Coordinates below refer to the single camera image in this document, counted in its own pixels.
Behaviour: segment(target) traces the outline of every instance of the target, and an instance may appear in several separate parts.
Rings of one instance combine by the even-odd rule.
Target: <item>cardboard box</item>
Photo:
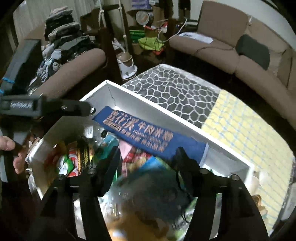
[[[133,46],[133,52],[135,55],[141,54],[144,50],[141,48],[140,44],[132,44]]]
[[[156,103],[108,80],[94,88],[81,101],[89,102],[96,109],[96,113],[89,117],[61,117],[30,153],[28,165],[32,168],[40,198],[48,189],[43,168],[48,153],[55,144],[63,141],[66,137],[82,134],[83,127],[93,123],[92,118],[106,105],[155,125],[193,137],[197,141],[207,142],[209,150],[204,164],[224,176],[238,174],[246,187],[249,187],[254,171],[252,163],[200,128]]]

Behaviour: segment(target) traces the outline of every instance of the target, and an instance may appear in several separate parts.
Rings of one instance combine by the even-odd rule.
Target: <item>wall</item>
[[[296,35],[288,21],[275,9],[261,0],[212,0],[237,8],[257,18],[275,31],[296,50]],[[191,0],[190,18],[197,20],[203,0]],[[178,18],[178,0],[173,0],[174,18]]]

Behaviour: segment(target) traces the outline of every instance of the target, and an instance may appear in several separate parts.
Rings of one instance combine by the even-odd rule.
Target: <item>blue packaging bag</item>
[[[113,110],[109,106],[105,106],[93,120],[118,138],[163,159],[171,160],[176,149],[183,147],[188,157],[200,164],[208,150],[207,143],[198,142],[123,111]]]

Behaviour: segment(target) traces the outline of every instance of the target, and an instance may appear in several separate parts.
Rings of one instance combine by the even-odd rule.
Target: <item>black and white patterned tablecloth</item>
[[[217,86],[166,64],[128,81],[123,87],[201,128],[220,92]]]

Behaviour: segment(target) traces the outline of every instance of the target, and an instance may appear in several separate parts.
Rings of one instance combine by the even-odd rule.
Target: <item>pile of clothes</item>
[[[28,95],[47,81],[63,64],[96,47],[89,36],[80,30],[80,24],[74,21],[72,12],[68,7],[54,9],[46,19],[44,38],[49,43],[42,46],[44,59],[29,84]]]

